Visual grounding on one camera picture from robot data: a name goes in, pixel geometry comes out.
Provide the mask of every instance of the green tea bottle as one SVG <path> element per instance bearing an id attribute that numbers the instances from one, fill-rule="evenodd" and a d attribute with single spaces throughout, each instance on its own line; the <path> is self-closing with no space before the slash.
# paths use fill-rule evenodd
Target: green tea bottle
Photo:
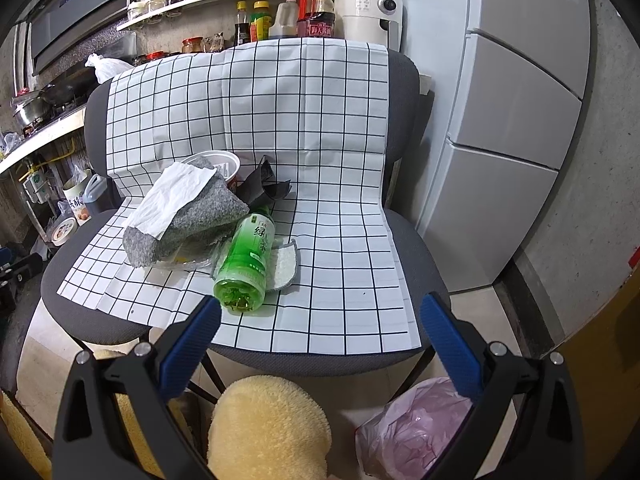
<path id="1" fill-rule="evenodd" d="M 250 312 L 264 302 L 274 234 L 267 208 L 250 213 L 238 223 L 213 285 L 213 295 L 229 310 Z"/>

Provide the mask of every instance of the gray towel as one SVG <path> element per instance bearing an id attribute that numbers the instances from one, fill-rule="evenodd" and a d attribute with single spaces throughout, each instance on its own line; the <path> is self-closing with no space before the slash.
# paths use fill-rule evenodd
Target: gray towel
<path id="1" fill-rule="evenodd" d="M 213 168 L 203 157 L 190 164 Z M 186 240 L 195 238 L 202 246 L 208 246 L 224 239 L 233 234 L 238 220 L 248 213 L 248 206 L 227 189 L 225 179 L 216 172 L 196 199 L 178 210 L 160 240 L 127 227 L 122 247 L 133 267 L 147 267 L 172 254 Z"/>

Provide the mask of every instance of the yellow plush cloth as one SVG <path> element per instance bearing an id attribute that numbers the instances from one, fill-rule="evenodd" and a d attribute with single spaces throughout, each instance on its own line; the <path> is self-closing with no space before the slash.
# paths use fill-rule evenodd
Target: yellow plush cloth
<path id="1" fill-rule="evenodd" d="M 207 459 L 218 480 L 326 480 L 330 447 L 326 416 L 302 388 L 254 376 L 218 400 Z"/>
<path id="2" fill-rule="evenodd" d="M 98 350 L 94 354 L 96 359 L 108 359 L 112 357 L 119 357 L 121 355 L 124 354 L 113 350 Z M 158 462 L 156 462 L 156 459 L 151 453 L 149 444 L 146 442 L 145 435 L 142 433 L 142 428 L 140 428 L 140 425 L 136 418 L 136 414 L 133 412 L 133 407 L 131 405 L 131 401 L 129 400 L 129 396 L 126 396 L 124 394 L 116 394 L 116 402 L 118 403 L 120 416 L 122 417 L 124 427 L 126 428 L 127 434 L 129 435 L 129 440 L 131 441 L 133 451 L 135 451 L 138 460 L 140 460 L 140 465 L 146 472 L 156 475 L 158 478 L 164 478 L 162 470 L 160 469 Z M 187 425 L 187 421 L 185 420 L 184 415 L 180 411 L 180 407 L 178 406 L 177 401 L 173 399 L 170 400 L 168 407 L 171 411 L 171 414 L 174 416 L 176 424 L 178 424 L 178 427 L 180 427 L 183 435 L 186 437 L 187 441 L 193 445 L 193 436 L 191 435 L 191 430 Z"/>
<path id="3" fill-rule="evenodd" d="M 22 416 L 22 413 L 14 406 L 6 393 L 2 392 L 0 397 L 0 415 L 2 421 L 7 428 L 9 436 L 15 442 L 15 445 L 44 480 L 51 479 L 51 460 L 42 449 L 42 445 L 38 441 L 36 434 L 33 433 L 31 426 Z"/>

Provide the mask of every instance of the white air fryer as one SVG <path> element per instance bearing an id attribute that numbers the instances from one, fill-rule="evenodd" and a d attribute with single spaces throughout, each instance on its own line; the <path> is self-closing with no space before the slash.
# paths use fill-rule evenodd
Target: white air fryer
<path id="1" fill-rule="evenodd" d="M 335 0 L 336 36 L 400 50 L 402 0 Z"/>

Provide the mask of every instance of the screw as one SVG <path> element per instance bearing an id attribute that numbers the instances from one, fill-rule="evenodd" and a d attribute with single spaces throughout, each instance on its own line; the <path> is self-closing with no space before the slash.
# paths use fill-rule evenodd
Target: screw
<path id="1" fill-rule="evenodd" d="M 551 354 L 549 354 L 549 359 L 551 359 L 551 362 L 555 365 L 561 365 L 564 363 L 564 357 L 562 357 L 560 352 L 551 352 Z"/>
<path id="2" fill-rule="evenodd" d="M 82 350 L 81 352 L 78 352 L 78 354 L 76 354 L 76 363 L 78 363 L 79 365 L 83 365 L 89 360 L 89 357 L 91 357 L 91 354 L 89 354 L 89 352 L 87 352 L 86 350 Z"/>
<path id="3" fill-rule="evenodd" d="M 151 343 L 143 341 L 142 343 L 138 343 L 133 349 L 133 353 L 138 357 L 144 357 L 149 352 L 151 352 Z"/>
<path id="4" fill-rule="evenodd" d="M 499 341 L 494 341 L 493 343 L 491 343 L 489 345 L 489 350 L 493 355 L 497 357 L 502 357 L 503 355 L 507 354 L 507 347 L 504 345 L 504 343 L 500 343 Z"/>

